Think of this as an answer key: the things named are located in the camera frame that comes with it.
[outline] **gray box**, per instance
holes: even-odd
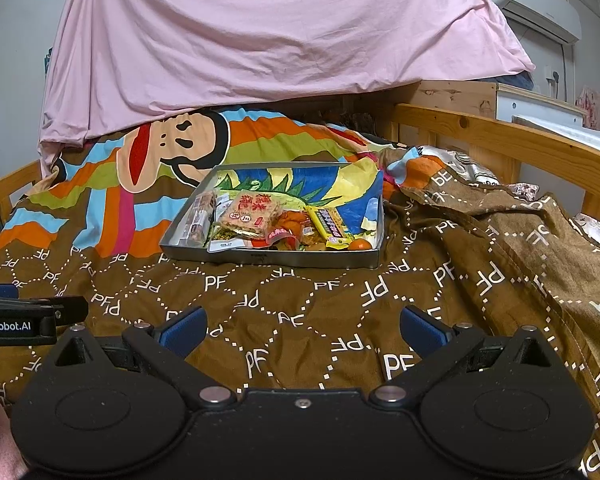
[[[168,227],[160,240],[160,247],[166,256],[174,260],[191,262],[211,262],[215,264],[243,265],[277,265],[281,267],[314,267],[319,269],[375,269],[379,265],[380,250],[384,244],[384,208],[382,196],[378,197],[378,232],[376,242],[378,247],[368,251],[276,251],[265,249],[228,249],[210,253],[206,248],[183,247],[170,243],[182,222],[184,215],[203,191],[211,190],[218,181],[218,171],[227,170],[262,170],[267,168],[324,168],[330,166],[348,166],[349,162],[265,162],[257,164],[227,164],[216,166],[200,182],[199,186],[187,199],[176,218]]]

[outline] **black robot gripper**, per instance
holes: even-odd
[[[202,308],[122,338],[71,327],[12,411],[25,478],[582,478],[592,412],[539,330],[485,336],[413,306],[396,321],[423,360],[368,396],[237,398],[184,361],[205,337]]]

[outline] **metal screw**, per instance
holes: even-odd
[[[231,399],[231,390],[224,386],[207,386],[200,390],[200,399],[211,404],[219,404],[227,402]]]
[[[311,401],[309,399],[298,399],[295,404],[298,408],[305,410],[311,405]]]
[[[398,402],[407,396],[400,386],[380,386],[375,393],[376,398],[384,402]]]

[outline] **yellow wrapper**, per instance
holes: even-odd
[[[353,235],[344,224],[340,213],[334,207],[306,206],[309,218],[325,239],[326,245],[331,249],[346,249],[353,241]]]

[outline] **white air conditioner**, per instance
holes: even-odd
[[[493,0],[502,13],[562,44],[582,39],[578,11],[566,0]]]

